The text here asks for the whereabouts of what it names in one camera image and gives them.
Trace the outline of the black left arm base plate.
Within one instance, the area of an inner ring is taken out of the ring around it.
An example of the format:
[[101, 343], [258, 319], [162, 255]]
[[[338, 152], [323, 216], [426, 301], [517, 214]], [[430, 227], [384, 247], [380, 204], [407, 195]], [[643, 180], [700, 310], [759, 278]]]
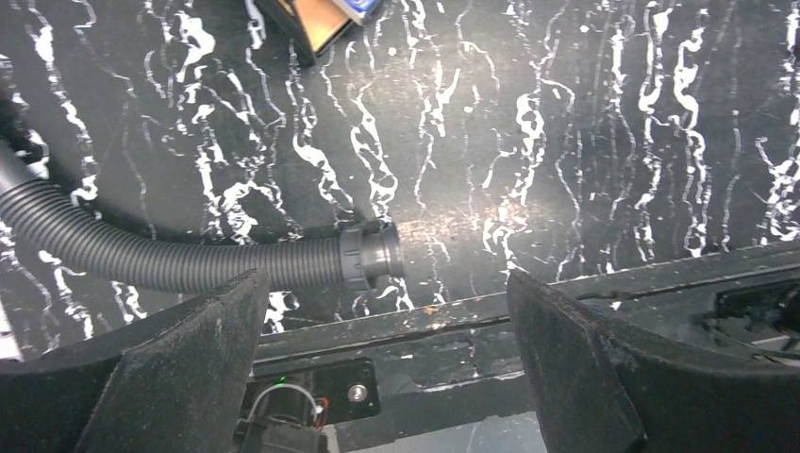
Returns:
[[271, 417], [307, 428], [355, 421], [381, 413], [375, 368], [368, 359], [254, 369], [246, 384], [240, 418]]

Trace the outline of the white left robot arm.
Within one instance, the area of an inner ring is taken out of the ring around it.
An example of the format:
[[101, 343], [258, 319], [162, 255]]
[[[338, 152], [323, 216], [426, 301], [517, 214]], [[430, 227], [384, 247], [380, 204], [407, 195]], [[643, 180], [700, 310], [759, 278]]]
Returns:
[[[319, 399], [243, 405], [269, 280], [248, 272], [139, 323], [1, 363], [5, 452], [324, 452]], [[510, 319], [551, 452], [795, 452], [799, 370], [602, 315], [516, 271]]]

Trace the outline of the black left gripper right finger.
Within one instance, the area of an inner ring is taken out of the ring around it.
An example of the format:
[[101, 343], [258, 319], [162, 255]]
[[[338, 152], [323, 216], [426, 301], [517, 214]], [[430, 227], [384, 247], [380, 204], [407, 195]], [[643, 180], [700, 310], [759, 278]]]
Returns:
[[591, 309], [515, 270], [509, 318], [550, 452], [795, 452], [799, 371]]

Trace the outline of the blue Jane Eyre book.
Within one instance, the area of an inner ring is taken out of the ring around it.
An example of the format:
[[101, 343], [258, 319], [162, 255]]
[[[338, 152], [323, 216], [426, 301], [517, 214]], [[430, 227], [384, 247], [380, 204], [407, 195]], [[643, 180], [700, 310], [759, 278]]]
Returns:
[[364, 25], [381, 0], [334, 0], [334, 4], [355, 24]]

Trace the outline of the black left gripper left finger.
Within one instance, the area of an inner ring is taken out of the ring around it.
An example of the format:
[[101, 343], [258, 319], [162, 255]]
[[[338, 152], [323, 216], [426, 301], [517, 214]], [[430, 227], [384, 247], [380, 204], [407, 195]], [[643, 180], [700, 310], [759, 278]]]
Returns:
[[32, 361], [1, 364], [5, 452], [226, 452], [270, 280], [250, 271]]

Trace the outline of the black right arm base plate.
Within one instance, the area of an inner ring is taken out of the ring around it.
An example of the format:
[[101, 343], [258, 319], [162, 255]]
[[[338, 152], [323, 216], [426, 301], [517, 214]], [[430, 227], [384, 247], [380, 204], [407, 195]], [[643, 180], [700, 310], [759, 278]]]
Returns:
[[766, 350], [799, 352], [799, 280], [716, 294], [711, 325], [724, 337]]

